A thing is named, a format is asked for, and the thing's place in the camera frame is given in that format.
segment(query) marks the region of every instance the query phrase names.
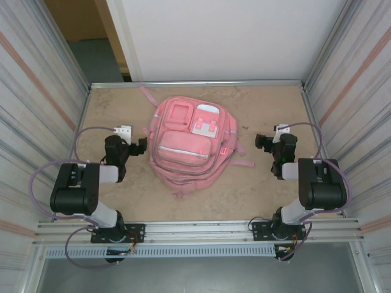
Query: white panel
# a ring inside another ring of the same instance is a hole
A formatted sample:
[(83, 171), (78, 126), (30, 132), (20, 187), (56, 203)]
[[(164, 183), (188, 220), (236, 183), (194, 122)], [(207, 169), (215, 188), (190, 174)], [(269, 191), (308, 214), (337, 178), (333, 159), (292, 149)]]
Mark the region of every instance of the white panel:
[(108, 0), (134, 81), (302, 79), (345, 0)]

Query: corrugated metal wall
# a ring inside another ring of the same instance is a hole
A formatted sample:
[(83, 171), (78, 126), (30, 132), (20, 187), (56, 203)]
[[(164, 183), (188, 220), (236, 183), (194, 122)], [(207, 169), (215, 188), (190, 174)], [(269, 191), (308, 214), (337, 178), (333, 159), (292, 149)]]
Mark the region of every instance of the corrugated metal wall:
[[(87, 97), (41, 1), (0, 2), (0, 292), (16, 292), (38, 221), (27, 194), (32, 172), (69, 157)], [(57, 168), (37, 177), (35, 193), (48, 208)]]
[(358, 217), (382, 288), (391, 291), (391, 1), (355, 2), (309, 82), (309, 100), (329, 157), (353, 185), (348, 213)]

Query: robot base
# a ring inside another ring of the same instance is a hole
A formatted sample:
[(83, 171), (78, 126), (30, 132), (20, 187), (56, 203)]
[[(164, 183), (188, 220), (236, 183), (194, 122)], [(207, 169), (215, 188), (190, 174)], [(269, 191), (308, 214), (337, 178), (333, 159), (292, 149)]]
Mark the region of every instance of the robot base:
[(287, 225), (282, 222), (281, 209), (267, 222), (253, 222), (252, 235), (254, 241), (293, 241), (303, 240), (305, 236), (304, 225)]
[(145, 224), (125, 224), (117, 211), (117, 223), (112, 228), (97, 228), (92, 231), (91, 243), (143, 243)]

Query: gray floor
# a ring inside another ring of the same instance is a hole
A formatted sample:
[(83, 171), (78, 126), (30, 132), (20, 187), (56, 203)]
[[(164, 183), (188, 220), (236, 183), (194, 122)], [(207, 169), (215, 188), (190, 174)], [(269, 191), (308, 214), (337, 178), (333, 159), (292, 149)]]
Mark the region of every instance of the gray floor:
[[(96, 264), (102, 260), (84, 260)], [(82, 270), (49, 260), (41, 293), (360, 293), (348, 244), (307, 244), (290, 263), (274, 258), (126, 259), (119, 267)]]
[(68, 45), (90, 83), (123, 82), (108, 39), (68, 42)]

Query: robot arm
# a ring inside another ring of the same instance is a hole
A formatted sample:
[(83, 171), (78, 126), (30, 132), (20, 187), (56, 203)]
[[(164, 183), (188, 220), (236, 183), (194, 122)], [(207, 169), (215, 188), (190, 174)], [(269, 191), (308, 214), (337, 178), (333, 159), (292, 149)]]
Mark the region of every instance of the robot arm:
[(119, 241), (125, 235), (123, 217), (119, 211), (110, 209), (99, 200), (99, 185), (120, 183), (125, 173), (129, 156), (144, 154), (147, 139), (139, 144), (130, 142), (130, 126), (117, 128), (118, 135), (105, 141), (105, 164), (62, 164), (50, 197), (53, 212), (65, 215), (81, 215), (98, 229), (100, 237)]
[[(255, 241), (302, 240), (304, 219), (319, 211), (334, 210), (345, 205), (347, 193), (341, 175), (329, 164), (300, 158), (294, 161), (298, 138), (289, 133), (286, 125), (275, 126), (276, 135), (257, 134), (255, 146), (271, 153), (274, 159), (271, 172), (280, 180), (298, 180), (299, 196), (289, 205), (280, 207), (269, 222), (255, 222), (252, 230)], [(330, 159), (338, 167), (336, 160)]]

